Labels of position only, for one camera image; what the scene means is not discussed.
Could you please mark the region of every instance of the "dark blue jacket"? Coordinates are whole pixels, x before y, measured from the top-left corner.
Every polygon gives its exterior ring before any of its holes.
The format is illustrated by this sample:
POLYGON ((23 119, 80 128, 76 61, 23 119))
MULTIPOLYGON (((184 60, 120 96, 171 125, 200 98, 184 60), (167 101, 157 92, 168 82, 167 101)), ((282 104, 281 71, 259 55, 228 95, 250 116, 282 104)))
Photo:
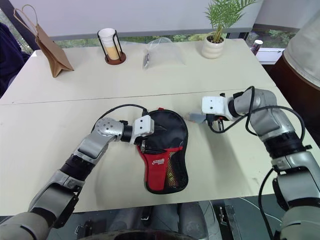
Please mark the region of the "dark blue jacket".
POLYGON ((29 55, 21 51, 9 28, 0 22, 0 98, 8 88, 10 79, 17 75, 29 55))

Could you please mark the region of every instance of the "potted plant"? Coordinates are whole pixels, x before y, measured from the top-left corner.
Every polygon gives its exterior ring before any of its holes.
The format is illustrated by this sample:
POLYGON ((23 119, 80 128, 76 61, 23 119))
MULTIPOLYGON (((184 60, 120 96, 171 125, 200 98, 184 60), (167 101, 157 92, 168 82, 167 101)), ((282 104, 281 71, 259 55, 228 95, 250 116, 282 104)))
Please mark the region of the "potted plant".
POLYGON ((257 0, 210 0, 206 17, 210 20, 213 32, 204 39, 202 55, 208 59, 218 58, 223 51, 224 29, 230 28, 244 15, 243 9, 257 0))

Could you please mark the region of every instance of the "table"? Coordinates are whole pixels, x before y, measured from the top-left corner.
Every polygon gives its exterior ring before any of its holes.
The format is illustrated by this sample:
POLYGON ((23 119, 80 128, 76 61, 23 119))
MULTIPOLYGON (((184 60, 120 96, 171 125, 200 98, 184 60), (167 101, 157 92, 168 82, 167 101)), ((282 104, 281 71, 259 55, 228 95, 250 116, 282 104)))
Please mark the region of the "table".
POLYGON ((226 39, 224 53, 217 59, 200 54, 202 41, 175 45, 185 64, 169 62, 147 70, 142 68, 146 44, 123 45, 127 59, 117 66, 104 61, 101 47, 67 48, 64 51, 75 70, 57 78, 37 50, 0 105, 201 93, 244 89, 252 84, 256 88, 275 86, 243 39, 226 39))
MULTIPOLYGON (((289 106, 275 86, 265 89, 276 94, 279 105, 289 106)), ((238 91, 224 92, 231 96, 238 91)), ((219 93, 0 105, 0 216, 25 211, 33 196, 90 133, 95 120, 110 108, 131 103, 149 110, 163 107, 185 116, 201 109, 203 96, 218 96, 219 93)), ((141 111, 126 107, 109 116, 132 124, 141 116, 141 111)), ((291 113, 288 117, 299 135, 299 121, 291 113)), ((136 148, 128 143, 112 142, 88 176, 75 212, 258 194, 260 184, 271 168, 271 159, 263 143, 246 132, 244 122, 225 134, 214 134, 205 124, 187 122, 187 127, 185 161, 189 183, 183 191, 165 195, 148 192, 144 187, 144 162, 136 148)), ((320 163, 320 150, 308 132, 303 143, 314 147, 310 151, 320 163)), ((271 180, 272 177, 265 185, 264 194, 273 193, 271 180)))

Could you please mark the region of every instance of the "clear plastic bag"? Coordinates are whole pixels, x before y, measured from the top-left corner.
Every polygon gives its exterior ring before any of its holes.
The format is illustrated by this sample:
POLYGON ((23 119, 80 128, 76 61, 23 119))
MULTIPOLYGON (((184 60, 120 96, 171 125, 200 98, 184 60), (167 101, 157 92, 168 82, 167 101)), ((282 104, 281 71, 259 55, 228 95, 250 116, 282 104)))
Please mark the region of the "clear plastic bag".
POLYGON ((180 48, 167 37, 160 37, 147 44, 143 68, 185 65, 180 48))

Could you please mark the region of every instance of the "brown paper bag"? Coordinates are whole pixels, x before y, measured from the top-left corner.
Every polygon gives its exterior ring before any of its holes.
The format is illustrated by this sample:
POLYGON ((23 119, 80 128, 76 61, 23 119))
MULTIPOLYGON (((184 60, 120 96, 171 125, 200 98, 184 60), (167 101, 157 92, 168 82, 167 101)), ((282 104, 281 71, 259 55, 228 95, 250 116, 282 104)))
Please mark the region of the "brown paper bag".
POLYGON ((48 35, 45 33, 45 31, 40 27, 38 24, 38 17, 36 10, 33 6, 26 4, 22 7, 22 9, 15 8, 13 10, 14 17, 23 25, 25 26, 33 35, 35 36, 35 42, 38 44, 39 48, 42 50, 44 55, 49 61, 49 65, 51 68, 52 76, 55 78, 58 76, 58 74, 62 70, 67 71, 73 71, 73 67, 71 66, 65 52, 61 47, 59 47, 54 41, 48 37, 48 35), (26 6, 31 7, 34 10, 35 18, 36 18, 36 25, 33 24, 33 22, 27 17, 27 15, 24 13, 24 8, 26 6), (24 22, 22 22, 17 16, 16 12, 19 11, 21 14, 23 14, 26 19, 29 21, 31 27, 33 30, 31 30, 27 25, 25 25, 24 22))

